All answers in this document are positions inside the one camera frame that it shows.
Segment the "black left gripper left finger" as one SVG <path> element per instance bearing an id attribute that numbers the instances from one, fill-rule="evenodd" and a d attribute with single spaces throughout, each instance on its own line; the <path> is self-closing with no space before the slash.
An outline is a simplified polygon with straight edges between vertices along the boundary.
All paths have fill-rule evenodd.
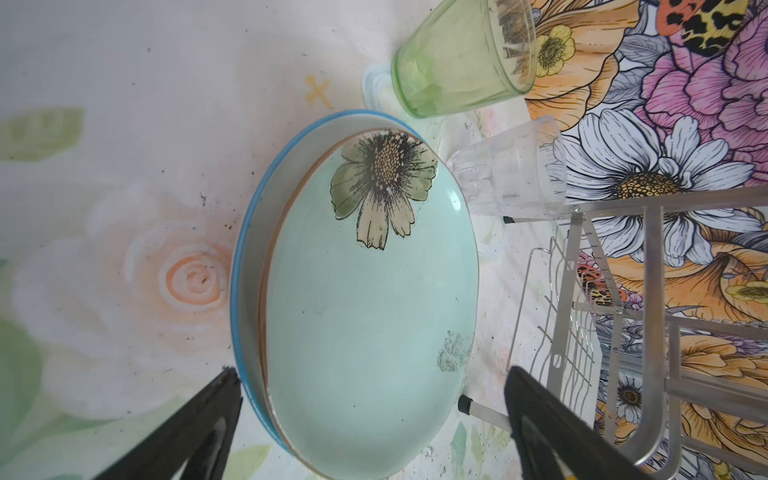
<path id="1" fill-rule="evenodd" d="M 233 367 L 210 383 L 99 479 L 221 479 L 243 397 Z"/>

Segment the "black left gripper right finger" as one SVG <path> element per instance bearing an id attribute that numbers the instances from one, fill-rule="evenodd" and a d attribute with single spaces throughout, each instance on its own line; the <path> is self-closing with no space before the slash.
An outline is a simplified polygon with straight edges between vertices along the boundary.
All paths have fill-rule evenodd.
<path id="1" fill-rule="evenodd" d="M 521 367 L 508 373 L 504 398 L 525 479 L 648 479 Z"/>

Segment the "white watermelon pattern plate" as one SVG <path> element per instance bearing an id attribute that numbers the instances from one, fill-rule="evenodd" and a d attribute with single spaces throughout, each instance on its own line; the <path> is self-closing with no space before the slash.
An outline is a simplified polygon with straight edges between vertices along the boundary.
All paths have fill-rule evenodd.
<path id="1" fill-rule="evenodd" d="M 285 444 L 269 418 L 259 358 L 259 291 L 272 235 L 291 195 L 322 155 L 347 137 L 380 129 L 417 134 L 403 121 L 372 110 L 341 111 L 310 124 L 293 136 L 269 165 L 241 221 L 229 281 L 232 349 L 251 409 L 280 447 Z"/>

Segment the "teal rimmed plate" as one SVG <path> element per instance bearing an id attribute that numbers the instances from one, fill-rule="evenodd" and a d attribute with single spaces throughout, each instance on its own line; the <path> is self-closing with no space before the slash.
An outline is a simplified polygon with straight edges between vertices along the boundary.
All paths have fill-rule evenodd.
<path id="1" fill-rule="evenodd" d="M 265 258 L 258 324 L 269 415 L 329 479 L 383 479 L 444 424 L 476 328 L 465 199 L 409 132 L 368 130 L 317 158 Z"/>

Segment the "clear pink glass tumbler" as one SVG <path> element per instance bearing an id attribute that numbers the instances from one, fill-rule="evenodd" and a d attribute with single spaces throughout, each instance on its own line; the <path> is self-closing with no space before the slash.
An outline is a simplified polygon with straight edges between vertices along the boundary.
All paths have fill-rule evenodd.
<path id="1" fill-rule="evenodd" d="M 545 115 L 459 150 L 446 165 L 471 214 L 550 220 L 566 198 L 566 165 L 554 154 L 560 138 Z"/>

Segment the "green glass tumbler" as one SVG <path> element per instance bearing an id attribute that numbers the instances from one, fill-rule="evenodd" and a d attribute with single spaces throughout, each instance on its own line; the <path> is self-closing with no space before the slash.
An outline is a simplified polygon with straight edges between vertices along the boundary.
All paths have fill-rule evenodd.
<path id="1" fill-rule="evenodd" d="M 536 62 L 528 1 L 444 1 L 398 49 L 391 74 L 406 112 L 430 118 L 525 95 Z"/>

